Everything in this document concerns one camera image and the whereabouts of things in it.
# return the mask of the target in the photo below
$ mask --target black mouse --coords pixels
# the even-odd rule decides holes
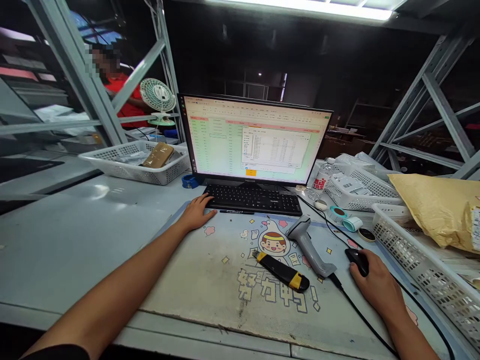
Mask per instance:
[[[345,254],[351,263],[356,264],[358,271],[363,277],[366,277],[369,274],[369,261],[365,255],[359,253],[358,250],[351,248],[346,249]]]

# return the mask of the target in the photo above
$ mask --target monitor screen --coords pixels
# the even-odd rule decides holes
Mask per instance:
[[[305,107],[179,99],[193,173],[239,181],[306,184],[332,116]]]

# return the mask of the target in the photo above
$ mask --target blue tape roll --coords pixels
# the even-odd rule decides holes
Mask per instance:
[[[199,183],[195,176],[193,176],[192,174],[188,174],[181,178],[181,185],[185,189],[195,189],[199,185]]]
[[[341,223],[343,220],[349,218],[347,212],[338,206],[330,206],[326,214],[336,223]]]

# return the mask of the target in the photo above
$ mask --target white plastic basket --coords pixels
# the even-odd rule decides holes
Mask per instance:
[[[100,150],[85,152],[78,155],[87,160],[106,175],[117,178],[137,180],[144,183],[167,185],[190,166],[189,152],[184,146],[171,145],[176,151],[183,153],[177,160],[161,168],[149,168],[117,162],[114,159],[137,152],[150,154],[157,146],[153,141],[132,141],[126,144],[111,146]]]
[[[480,293],[391,219],[412,219],[408,207],[376,203],[373,210],[377,239],[480,353]]]
[[[400,205],[403,203],[399,193],[386,182],[362,168],[344,163],[334,163],[332,167],[347,176],[358,179],[374,196],[357,195],[341,188],[336,181],[329,181],[325,192],[340,208],[373,212],[374,203]]]
[[[392,182],[390,181],[389,174],[402,174],[402,172],[388,170],[388,169],[377,169],[372,167],[365,167],[365,170],[368,171],[370,174],[375,175],[377,178],[383,180],[387,184],[393,186]]]

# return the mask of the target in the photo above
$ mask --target white fan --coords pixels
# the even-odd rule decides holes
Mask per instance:
[[[148,122],[157,126],[173,126],[175,122],[169,119],[167,112],[173,110],[177,105],[177,98],[172,94],[169,87],[160,80],[148,77],[140,83],[140,95],[143,101],[152,109],[160,112],[153,112],[156,120]]]

